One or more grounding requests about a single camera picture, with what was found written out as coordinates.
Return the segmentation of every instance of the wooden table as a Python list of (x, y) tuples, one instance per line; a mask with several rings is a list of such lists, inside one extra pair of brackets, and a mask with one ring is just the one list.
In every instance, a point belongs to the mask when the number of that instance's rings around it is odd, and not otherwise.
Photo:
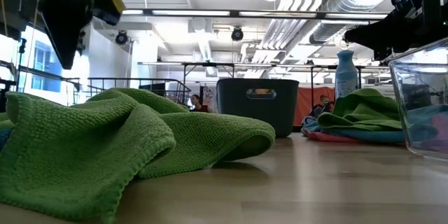
[[(0, 223), (68, 223), (0, 204)], [(131, 183), (116, 223), (448, 223), (448, 163), (404, 148), (278, 139), (269, 152)]]

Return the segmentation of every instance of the ceiling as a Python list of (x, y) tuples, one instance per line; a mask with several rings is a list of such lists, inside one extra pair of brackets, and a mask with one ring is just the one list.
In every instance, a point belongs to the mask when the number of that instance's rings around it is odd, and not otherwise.
[[(192, 9), (228, 9), (228, 10), (276, 10), (281, 3), (280, 0), (123, 0), (128, 8), (192, 8)], [(389, 12), (392, 9), (390, 0), (383, 0), (373, 10), (377, 12)], [(151, 23), (165, 47), (159, 49), (159, 55), (164, 60), (169, 60), (175, 55), (192, 55), (199, 51), (198, 42), (190, 38), (188, 33), (188, 17), (123, 17), (121, 22)], [(213, 31), (217, 33), (216, 38), (210, 40), (211, 51), (240, 53), (243, 44), (259, 43), (272, 20), (268, 19), (234, 19), (234, 18), (209, 18), (213, 24)], [(244, 32), (244, 40), (234, 42), (230, 38), (233, 27), (241, 27)], [(336, 53), (345, 48), (340, 38), (333, 38), (329, 44), (317, 50), (310, 58), (324, 60), (328, 64), (336, 61)], [(359, 64), (369, 62), (373, 52), (360, 45), (351, 45), (355, 51), (355, 58)]]

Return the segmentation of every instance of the clear plastic container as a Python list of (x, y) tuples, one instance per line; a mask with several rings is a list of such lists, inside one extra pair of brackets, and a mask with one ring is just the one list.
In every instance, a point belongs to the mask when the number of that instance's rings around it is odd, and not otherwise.
[(407, 147), (448, 161), (448, 38), (390, 64)]

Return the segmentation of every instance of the blue bottle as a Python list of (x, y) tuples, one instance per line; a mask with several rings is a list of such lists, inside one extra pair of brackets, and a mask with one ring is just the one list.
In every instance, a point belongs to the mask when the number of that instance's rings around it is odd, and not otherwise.
[(339, 64), (336, 68), (336, 99), (358, 89), (358, 71), (353, 64), (353, 51), (342, 50), (337, 53)]

